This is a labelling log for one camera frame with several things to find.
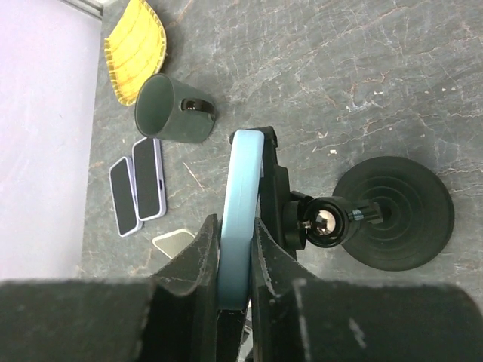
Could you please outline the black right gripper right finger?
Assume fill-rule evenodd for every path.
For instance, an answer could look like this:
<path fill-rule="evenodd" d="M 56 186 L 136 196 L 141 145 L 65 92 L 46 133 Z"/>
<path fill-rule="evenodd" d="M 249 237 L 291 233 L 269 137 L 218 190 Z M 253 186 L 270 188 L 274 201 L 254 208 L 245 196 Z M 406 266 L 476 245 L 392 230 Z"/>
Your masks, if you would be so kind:
<path fill-rule="evenodd" d="M 262 221 L 251 247 L 256 361 L 480 361 L 482 316 L 442 283 L 316 277 Z"/>

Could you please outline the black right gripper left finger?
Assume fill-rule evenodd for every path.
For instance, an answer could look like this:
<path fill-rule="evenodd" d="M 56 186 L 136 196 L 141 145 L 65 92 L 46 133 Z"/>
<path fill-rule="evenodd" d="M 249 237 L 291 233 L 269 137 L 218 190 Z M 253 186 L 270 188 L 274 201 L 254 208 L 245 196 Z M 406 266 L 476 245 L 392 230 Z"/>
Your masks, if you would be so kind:
<path fill-rule="evenodd" d="M 6 281 L 3 361 L 213 361 L 218 220 L 144 278 Z"/>

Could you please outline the lavender-cased phone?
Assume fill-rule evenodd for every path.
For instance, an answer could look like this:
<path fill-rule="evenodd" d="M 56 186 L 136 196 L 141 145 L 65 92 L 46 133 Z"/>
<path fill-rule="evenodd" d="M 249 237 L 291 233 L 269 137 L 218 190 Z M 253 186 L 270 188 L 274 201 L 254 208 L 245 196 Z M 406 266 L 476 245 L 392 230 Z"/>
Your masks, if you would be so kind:
<path fill-rule="evenodd" d="M 133 145 L 132 156 L 139 219 L 164 216 L 167 201 L 160 140 L 144 137 Z"/>

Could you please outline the blue-cased phone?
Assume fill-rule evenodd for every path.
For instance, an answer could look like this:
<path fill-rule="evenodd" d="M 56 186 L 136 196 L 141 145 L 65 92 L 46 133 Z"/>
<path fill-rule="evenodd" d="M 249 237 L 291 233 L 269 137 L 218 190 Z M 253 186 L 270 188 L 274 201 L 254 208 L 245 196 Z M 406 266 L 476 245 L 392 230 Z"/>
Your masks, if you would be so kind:
<path fill-rule="evenodd" d="M 217 298 L 222 310 L 242 310 L 248 300 L 263 146 L 259 130 L 234 134 L 220 231 Z"/>

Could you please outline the purple-cased phone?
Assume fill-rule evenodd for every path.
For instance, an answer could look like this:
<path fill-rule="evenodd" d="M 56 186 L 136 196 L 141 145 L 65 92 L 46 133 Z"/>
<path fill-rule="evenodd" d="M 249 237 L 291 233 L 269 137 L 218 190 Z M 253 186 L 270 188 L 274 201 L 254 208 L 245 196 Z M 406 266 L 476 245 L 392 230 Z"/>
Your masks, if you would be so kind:
<path fill-rule="evenodd" d="M 109 169 L 109 184 L 120 237 L 127 237 L 140 230 L 143 222 L 137 215 L 137 192 L 131 157 L 123 156 Z"/>

